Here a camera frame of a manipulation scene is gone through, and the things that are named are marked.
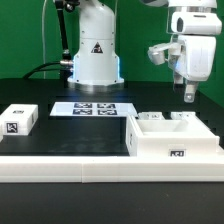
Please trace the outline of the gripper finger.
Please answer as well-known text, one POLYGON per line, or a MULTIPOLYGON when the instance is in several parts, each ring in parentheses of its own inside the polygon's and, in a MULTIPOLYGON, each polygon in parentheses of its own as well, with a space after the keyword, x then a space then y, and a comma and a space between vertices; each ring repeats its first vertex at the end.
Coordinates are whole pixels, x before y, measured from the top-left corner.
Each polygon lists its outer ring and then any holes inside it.
POLYGON ((195 81, 187 81, 185 83, 184 101, 186 103, 194 102, 197 88, 198 88, 198 83, 195 81))
POLYGON ((181 92, 183 89, 183 77, 180 76, 179 74, 174 74, 173 75, 173 89, 175 92, 181 92))

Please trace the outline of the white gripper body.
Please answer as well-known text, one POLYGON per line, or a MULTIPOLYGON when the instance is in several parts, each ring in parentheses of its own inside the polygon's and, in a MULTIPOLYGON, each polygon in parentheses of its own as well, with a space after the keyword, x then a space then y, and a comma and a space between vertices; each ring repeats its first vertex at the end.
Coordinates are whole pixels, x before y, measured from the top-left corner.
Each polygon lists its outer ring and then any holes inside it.
POLYGON ((212 70, 216 38, 179 35, 176 42, 181 45, 181 52, 171 68, 189 81, 206 81, 212 70))

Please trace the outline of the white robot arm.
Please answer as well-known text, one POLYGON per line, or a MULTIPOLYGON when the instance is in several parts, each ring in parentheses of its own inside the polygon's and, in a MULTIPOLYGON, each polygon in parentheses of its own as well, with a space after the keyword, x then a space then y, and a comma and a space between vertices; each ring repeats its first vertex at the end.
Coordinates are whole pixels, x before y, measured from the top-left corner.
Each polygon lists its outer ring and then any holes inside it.
MULTIPOLYGON (((140 0, 151 7, 168 8, 168 43, 148 49, 151 62, 167 63, 175 86, 185 87, 184 101, 192 103, 200 82, 211 74, 216 36, 222 22, 216 14, 217 0, 140 0)), ((124 83, 115 53, 115 14, 99 0, 81 0, 80 45, 71 65, 68 82, 75 88, 94 91, 124 83)))

